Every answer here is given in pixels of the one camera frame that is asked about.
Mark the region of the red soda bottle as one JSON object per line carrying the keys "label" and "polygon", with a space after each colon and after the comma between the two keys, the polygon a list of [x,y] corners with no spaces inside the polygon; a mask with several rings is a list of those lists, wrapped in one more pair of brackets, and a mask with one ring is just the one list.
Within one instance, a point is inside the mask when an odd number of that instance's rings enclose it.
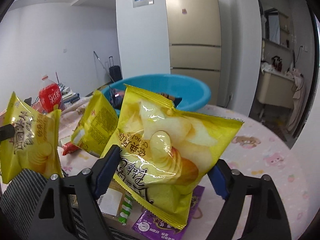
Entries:
{"label": "red soda bottle", "polygon": [[64,110],[62,93],[57,83],[48,78],[48,75],[42,77],[42,86],[39,91],[39,99],[43,109],[50,113],[55,107]]}

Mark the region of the black suitcase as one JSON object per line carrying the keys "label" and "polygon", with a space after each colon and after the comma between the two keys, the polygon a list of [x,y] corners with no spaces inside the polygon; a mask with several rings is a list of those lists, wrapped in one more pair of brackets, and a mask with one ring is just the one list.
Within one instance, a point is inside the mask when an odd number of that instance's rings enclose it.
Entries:
{"label": "black suitcase", "polygon": [[123,79],[122,73],[121,73],[121,68],[119,65],[114,64],[113,57],[110,56],[109,58],[109,74],[112,82],[117,82]]}

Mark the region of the green striped noodle snack bag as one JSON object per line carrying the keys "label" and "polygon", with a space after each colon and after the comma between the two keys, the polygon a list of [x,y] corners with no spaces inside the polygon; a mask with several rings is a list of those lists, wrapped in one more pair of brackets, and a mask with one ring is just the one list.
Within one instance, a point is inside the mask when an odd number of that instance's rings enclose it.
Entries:
{"label": "green striped noodle snack bag", "polygon": [[127,224],[133,209],[133,198],[114,179],[97,202],[104,218],[115,220],[121,225]]}

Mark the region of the purple milk carton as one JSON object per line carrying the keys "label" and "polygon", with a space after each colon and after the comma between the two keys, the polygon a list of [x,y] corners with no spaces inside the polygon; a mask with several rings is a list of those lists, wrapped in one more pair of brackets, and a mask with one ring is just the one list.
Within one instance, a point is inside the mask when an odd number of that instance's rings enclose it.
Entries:
{"label": "purple milk carton", "polygon": [[197,186],[193,191],[187,224],[183,229],[176,229],[145,210],[132,226],[132,230],[148,239],[181,239],[196,213],[204,189],[204,186]]}

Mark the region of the pink cartoon tablecloth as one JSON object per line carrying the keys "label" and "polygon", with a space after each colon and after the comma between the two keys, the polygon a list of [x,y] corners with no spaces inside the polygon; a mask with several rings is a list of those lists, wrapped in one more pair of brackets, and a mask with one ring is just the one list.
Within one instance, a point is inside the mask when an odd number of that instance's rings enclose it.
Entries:
{"label": "pink cartoon tablecloth", "polygon": [[[88,101],[87,98],[81,99],[62,112],[59,138],[73,133]],[[283,201],[292,239],[299,239],[306,226],[308,227],[309,188],[295,154],[271,130],[251,118],[212,105],[206,105],[198,112],[244,121],[236,138],[227,147],[221,158],[231,169],[236,168],[246,176],[257,178],[263,174],[271,176]],[[62,148],[58,148],[58,151],[61,165],[70,175],[77,174],[82,168],[92,167],[97,160],[96,157],[82,150],[66,156],[61,155]],[[223,199],[215,193],[207,176],[201,180],[200,185],[204,186],[205,190],[195,216],[185,230],[182,239],[206,239],[224,204]],[[246,196],[240,221],[232,239],[240,238],[244,231],[250,200],[250,196]],[[147,239],[131,229],[142,210],[143,208],[137,202],[133,202],[133,210],[125,226],[113,219],[107,218],[106,221],[127,235]]]}

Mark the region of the blue plastic basin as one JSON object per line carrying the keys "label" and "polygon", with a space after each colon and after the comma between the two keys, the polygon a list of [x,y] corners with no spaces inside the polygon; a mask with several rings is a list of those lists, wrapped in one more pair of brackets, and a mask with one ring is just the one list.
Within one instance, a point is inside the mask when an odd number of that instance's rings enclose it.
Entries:
{"label": "blue plastic basin", "polygon": [[210,88],[204,82],[193,77],[175,74],[148,74],[129,77],[108,85],[102,90],[102,93],[109,99],[111,88],[125,90],[126,85],[180,97],[182,101],[177,108],[182,111],[194,112],[201,109],[211,98]]}

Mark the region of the beige refrigerator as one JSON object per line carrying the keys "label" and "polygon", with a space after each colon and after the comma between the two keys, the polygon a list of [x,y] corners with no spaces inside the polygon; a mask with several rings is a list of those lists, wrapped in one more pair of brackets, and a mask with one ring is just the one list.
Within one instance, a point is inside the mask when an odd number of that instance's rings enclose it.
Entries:
{"label": "beige refrigerator", "polygon": [[194,77],[211,91],[217,103],[221,74],[221,21],[218,0],[165,0],[170,69]]}

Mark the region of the beige washing cabinet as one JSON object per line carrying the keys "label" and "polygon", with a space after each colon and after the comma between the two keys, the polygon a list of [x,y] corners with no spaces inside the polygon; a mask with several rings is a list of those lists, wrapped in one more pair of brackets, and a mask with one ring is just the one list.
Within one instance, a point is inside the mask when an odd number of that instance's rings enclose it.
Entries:
{"label": "beige washing cabinet", "polygon": [[263,105],[293,109],[294,79],[271,71],[260,71],[256,98]]}

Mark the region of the small red snack packet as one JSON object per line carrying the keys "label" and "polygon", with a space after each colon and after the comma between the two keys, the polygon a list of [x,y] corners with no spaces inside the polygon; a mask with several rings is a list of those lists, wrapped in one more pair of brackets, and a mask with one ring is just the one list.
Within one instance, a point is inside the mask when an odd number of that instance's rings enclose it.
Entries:
{"label": "small red snack packet", "polygon": [[62,146],[62,148],[63,148],[62,155],[68,155],[80,149],[78,146],[74,145],[72,142],[65,143]]}

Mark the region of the yellow potato chip bag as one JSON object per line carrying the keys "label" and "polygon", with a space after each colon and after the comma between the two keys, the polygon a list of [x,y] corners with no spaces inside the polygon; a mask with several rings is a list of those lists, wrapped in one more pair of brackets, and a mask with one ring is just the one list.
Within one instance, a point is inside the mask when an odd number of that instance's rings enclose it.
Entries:
{"label": "yellow potato chip bag", "polygon": [[193,190],[241,127],[240,120],[180,111],[160,94],[127,86],[105,151],[120,148],[116,182],[159,219],[182,229]]}

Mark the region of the yellow chip bag back side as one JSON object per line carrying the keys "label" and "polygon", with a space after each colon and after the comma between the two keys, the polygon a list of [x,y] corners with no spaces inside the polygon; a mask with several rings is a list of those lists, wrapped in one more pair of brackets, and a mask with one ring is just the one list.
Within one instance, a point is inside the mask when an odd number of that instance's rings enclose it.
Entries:
{"label": "yellow chip bag back side", "polygon": [[71,142],[87,153],[100,157],[117,123],[116,111],[104,94],[96,90],[71,136]]}

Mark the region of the stack of books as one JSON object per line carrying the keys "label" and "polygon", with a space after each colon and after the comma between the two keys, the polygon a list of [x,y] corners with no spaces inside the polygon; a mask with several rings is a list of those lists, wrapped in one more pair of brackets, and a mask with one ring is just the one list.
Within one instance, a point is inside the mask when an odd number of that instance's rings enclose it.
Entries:
{"label": "stack of books", "polygon": [[61,83],[58,84],[60,92],[62,94],[63,103],[75,103],[80,99],[80,94],[73,92],[70,87],[67,87]]}

